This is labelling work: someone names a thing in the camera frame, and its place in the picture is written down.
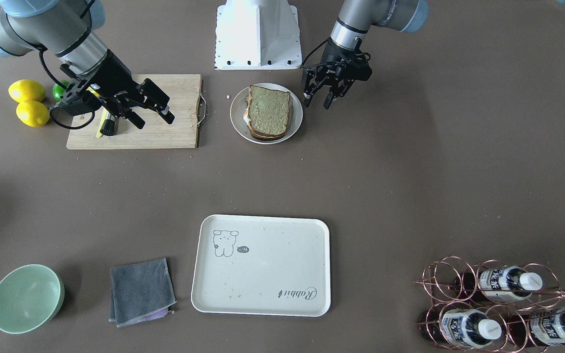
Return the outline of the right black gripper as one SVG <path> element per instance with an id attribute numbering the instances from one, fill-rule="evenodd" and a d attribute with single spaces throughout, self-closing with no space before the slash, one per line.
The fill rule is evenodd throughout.
<path id="1" fill-rule="evenodd" d="M 150 78 L 135 82 L 130 69 L 110 50 L 87 74 L 75 74 L 68 63 L 60 68 L 73 79 L 58 106 L 70 116 L 95 112 L 103 106 L 116 118 L 125 118 L 143 129 L 144 119 L 132 110 L 137 106 L 154 110 L 167 124 L 175 119 L 168 105 L 170 97 Z"/>

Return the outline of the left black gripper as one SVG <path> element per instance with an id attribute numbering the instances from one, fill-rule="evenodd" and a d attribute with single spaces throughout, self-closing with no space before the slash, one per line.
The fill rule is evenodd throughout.
<path id="1" fill-rule="evenodd" d="M 369 65 L 371 56 L 361 51 L 362 40 L 360 38 L 355 38 L 353 43 L 353 49 L 344 49 L 339 47 L 332 38 L 328 38 L 307 54 L 302 61 L 304 107 L 309 107 L 314 94 L 324 86 L 330 88 L 324 101 L 324 109 L 328 110 L 337 98 L 342 98 L 347 94 L 355 81 L 368 81 L 372 74 Z M 323 51 L 320 63 L 306 66 L 308 58 L 323 45 L 327 46 Z"/>

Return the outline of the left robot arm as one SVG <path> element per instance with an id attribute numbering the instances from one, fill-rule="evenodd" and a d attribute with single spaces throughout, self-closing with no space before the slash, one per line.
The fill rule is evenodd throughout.
<path id="1" fill-rule="evenodd" d="M 424 26 L 429 13 L 426 0 L 344 1 L 330 37 L 301 63 L 304 106 L 310 105 L 318 90 L 328 87 L 323 106 L 329 109 L 356 81 L 368 81 L 372 74 L 371 56 L 360 47 L 371 26 L 415 33 Z"/>

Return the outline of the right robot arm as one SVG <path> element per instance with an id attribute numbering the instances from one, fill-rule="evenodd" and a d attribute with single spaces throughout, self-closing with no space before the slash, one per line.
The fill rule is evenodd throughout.
<path id="1" fill-rule="evenodd" d="M 144 119 L 133 110 L 141 107 L 171 124 L 170 97 L 151 79 L 135 82 L 130 69 L 94 33 L 104 22 L 99 0 L 0 0 L 0 57 L 52 51 L 72 79 L 54 107 L 70 116 L 104 107 L 112 116 L 104 127 L 113 128 L 115 119 L 122 118 L 142 129 Z"/>

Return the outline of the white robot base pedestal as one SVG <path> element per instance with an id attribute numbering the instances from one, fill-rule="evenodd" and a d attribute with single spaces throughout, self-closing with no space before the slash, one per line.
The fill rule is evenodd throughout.
<path id="1" fill-rule="evenodd" d="M 297 7 L 286 0 L 228 0 L 217 7 L 217 70 L 292 70 L 301 66 Z"/>

